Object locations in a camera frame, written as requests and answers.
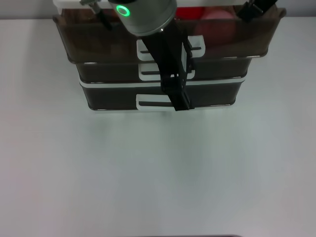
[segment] white wall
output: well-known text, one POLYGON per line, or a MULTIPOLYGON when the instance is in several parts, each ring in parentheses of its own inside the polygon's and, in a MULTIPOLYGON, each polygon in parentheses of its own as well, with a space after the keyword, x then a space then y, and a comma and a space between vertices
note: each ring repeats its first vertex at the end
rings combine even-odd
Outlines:
MULTIPOLYGON (((279 0, 288 16, 316 16, 316 0, 279 0)), ((56 8, 52 0, 1 0, 0 18, 50 18, 56 8)))

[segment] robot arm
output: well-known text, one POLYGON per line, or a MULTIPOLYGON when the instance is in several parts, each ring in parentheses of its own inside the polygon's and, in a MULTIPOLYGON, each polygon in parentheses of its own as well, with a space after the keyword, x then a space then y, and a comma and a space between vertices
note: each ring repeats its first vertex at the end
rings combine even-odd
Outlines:
POLYGON ((158 65, 161 89, 176 111, 193 109, 186 92, 191 46, 174 20, 176 0, 109 0, 126 29, 142 39, 158 65))

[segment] drawer handle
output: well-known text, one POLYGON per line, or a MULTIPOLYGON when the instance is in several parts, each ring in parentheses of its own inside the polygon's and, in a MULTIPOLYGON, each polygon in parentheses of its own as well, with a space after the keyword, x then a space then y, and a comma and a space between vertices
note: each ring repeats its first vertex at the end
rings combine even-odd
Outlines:
MULTIPOLYGON (((205 42, 203 36, 188 36, 188 40, 192 46, 192 57, 201 58, 205 54, 205 42)), ((141 39, 137 41, 137 57, 141 61, 153 61, 153 57, 148 52, 145 44, 141 39)))
POLYGON ((172 106, 144 106, 140 105, 140 102, 152 102, 152 103, 171 103, 167 95, 136 95, 136 107, 139 111, 144 112, 172 112, 175 111, 172 106))
MULTIPOLYGON (((157 63, 141 63, 138 65, 139 79, 142 81, 160 81, 159 68, 157 63)), ((191 80, 196 75, 195 70, 188 73, 187 80, 191 80)))

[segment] stacked drawer unit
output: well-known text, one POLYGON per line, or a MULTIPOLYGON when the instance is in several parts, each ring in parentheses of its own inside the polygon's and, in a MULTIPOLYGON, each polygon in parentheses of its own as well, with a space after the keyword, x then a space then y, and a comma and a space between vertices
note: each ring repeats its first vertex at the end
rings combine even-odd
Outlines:
MULTIPOLYGON (((268 52, 285 9, 272 7, 263 17, 178 21, 193 47, 194 70, 187 92, 195 108, 232 105, 253 58, 268 52), (234 28, 226 42, 214 30, 234 28)), ((174 111, 160 88, 158 67, 141 40, 119 21, 107 31, 101 23, 72 23, 54 16, 69 60, 77 66, 80 84, 93 110, 174 111)))

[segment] white table surface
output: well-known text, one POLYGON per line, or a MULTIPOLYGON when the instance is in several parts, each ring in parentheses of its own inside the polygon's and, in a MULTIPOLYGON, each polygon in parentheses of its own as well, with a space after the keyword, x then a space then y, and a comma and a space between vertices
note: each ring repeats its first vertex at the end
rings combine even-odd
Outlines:
POLYGON ((233 107, 95 114, 51 20, 0 21, 0 236, 316 236, 316 18, 233 107))

